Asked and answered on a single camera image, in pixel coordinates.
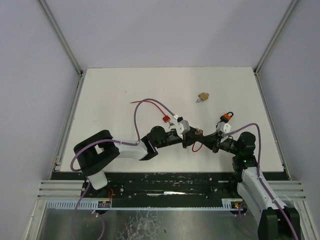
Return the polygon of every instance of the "red cable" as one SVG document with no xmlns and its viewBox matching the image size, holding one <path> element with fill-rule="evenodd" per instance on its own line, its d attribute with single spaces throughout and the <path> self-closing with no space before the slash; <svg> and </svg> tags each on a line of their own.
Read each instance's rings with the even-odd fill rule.
<svg viewBox="0 0 320 240">
<path fill-rule="evenodd" d="M 140 103 L 141 101 L 132 101 L 132 102 L 130 102 L 131 104 L 135 104 L 135 103 Z M 157 104 L 155 104 L 153 101 L 144 101 L 144 102 L 146 102 L 146 103 L 151 103 L 151 104 L 153 104 L 153 105 L 155 105 L 162 113 L 163 113 L 163 115 L 164 116 L 166 116 L 166 114 L 164 113 L 164 111 L 162 111 L 162 109 L 157 105 Z"/>
<path fill-rule="evenodd" d="M 198 151 L 202 148 L 202 145 L 203 145 L 203 144 L 201 143 L 201 146 L 200 146 L 197 150 L 194 150 L 195 145 L 196 145 L 196 143 L 194 143 L 194 144 L 192 145 L 192 152 L 194 152 L 194 153 L 198 152 Z"/>
<path fill-rule="evenodd" d="M 111 203 L 113 194 L 114 194 L 114 190 L 113 190 L 112 188 L 110 188 L 110 191 L 109 191 L 109 200 L 110 200 L 110 203 Z"/>
</svg>

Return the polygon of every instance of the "white wall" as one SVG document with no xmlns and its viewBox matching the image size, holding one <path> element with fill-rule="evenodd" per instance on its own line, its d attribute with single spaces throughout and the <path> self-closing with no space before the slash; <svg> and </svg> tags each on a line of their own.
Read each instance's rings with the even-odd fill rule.
<svg viewBox="0 0 320 240">
<path fill-rule="evenodd" d="M 47 0 L 83 69 L 254 67 L 291 0 Z"/>
<path fill-rule="evenodd" d="M 260 73 L 290 172 L 320 232 L 320 1 L 297 6 Z"/>
<path fill-rule="evenodd" d="M 0 233 L 20 240 L 77 75 L 35 0 L 0 3 Z"/>
</svg>

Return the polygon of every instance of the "metal floor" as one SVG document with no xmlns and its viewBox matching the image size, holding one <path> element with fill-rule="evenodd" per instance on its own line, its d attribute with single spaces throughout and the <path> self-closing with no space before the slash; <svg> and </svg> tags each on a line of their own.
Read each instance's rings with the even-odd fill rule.
<svg viewBox="0 0 320 240">
<path fill-rule="evenodd" d="M 47 209 L 38 240 L 73 240 L 73 210 Z M 118 211 L 103 216 L 103 240 L 254 240 L 239 217 L 228 211 Z M 243 216 L 247 226 L 257 232 L 252 216 Z M 97 240 L 101 219 L 87 210 L 75 218 L 77 240 Z"/>
</svg>

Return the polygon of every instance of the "robotic arm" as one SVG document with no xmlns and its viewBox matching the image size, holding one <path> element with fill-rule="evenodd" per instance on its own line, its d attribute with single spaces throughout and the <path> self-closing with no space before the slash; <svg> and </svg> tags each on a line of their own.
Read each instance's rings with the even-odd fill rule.
<svg viewBox="0 0 320 240">
<path fill-rule="evenodd" d="M 216 125 L 216 132 L 206 136 L 201 135 L 202 131 L 199 129 L 189 126 L 188 121 L 182 117 L 177 118 L 177 128 L 166 132 L 163 127 L 155 126 L 139 143 L 119 140 L 103 142 L 112 140 L 113 137 L 108 130 L 102 130 L 77 144 L 74 147 L 74 152 L 77 154 L 92 143 L 102 142 L 89 147 L 77 157 L 83 175 L 90 180 L 96 190 L 102 189 L 108 184 L 103 168 L 116 158 L 147 161 L 159 154 L 157 151 L 159 148 L 180 143 L 183 148 L 187 148 L 195 142 L 202 143 L 213 153 L 223 150 L 234 154 L 232 166 L 234 171 L 241 176 L 241 180 L 237 184 L 237 192 L 248 205 L 258 224 L 259 239 L 279 239 L 281 236 L 290 236 L 292 239 L 292 229 L 288 221 L 284 219 L 283 212 L 300 239 L 300 217 L 297 210 L 294 207 L 287 207 L 276 196 L 262 172 L 260 172 L 260 176 L 257 174 L 258 164 L 254 156 L 255 135 L 245 131 L 241 133 L 238 140 L 226 136 L 231 130 L 228 122 L 233 115 L 232 112 L 228 112 L 221 116 Z M 276 198 L 281 209 L 271 199 L 270 194 Z"/>
</svg>

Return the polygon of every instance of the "white table surface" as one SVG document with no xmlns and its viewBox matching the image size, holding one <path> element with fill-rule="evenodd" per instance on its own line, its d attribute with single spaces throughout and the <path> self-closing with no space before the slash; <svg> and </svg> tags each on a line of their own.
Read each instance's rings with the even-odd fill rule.
<svg viewBox="0 0 320 240">
<path fill-rule="evenodd" d="M 209 93 L 209 99 L 196 103 L 198 94 Z M 109 130 L 114 139 L 136 140 L 133 114 L 135 104 L 154 98 L 189 121 L 190 126 L 215 131 L 221 115 L 234 112 L 231 130 L 248 123 L 258 123 L 262 135 L 261 169 L 282 172 L 283 167 L 255 76 L 250 67 L 170 67 L 170 68 L 90 68 L 87 70 L 74 120 L 64 152 L 61 172 L 71 172 L 73 148 L 101 130 Z M 154 126 L 168 124 L 152 104 L 143 103 L 137 112 L 141 137 Z M 258 134 L 254 126 L 247 131 Z M 206 147 L 196 153 L 181 144 L 158 149 L 159 155 L 148 161 L 116 158 L 106 172 L 233 172 L 233 155 L 220 150 L 212 153 Z"/>
</svg>

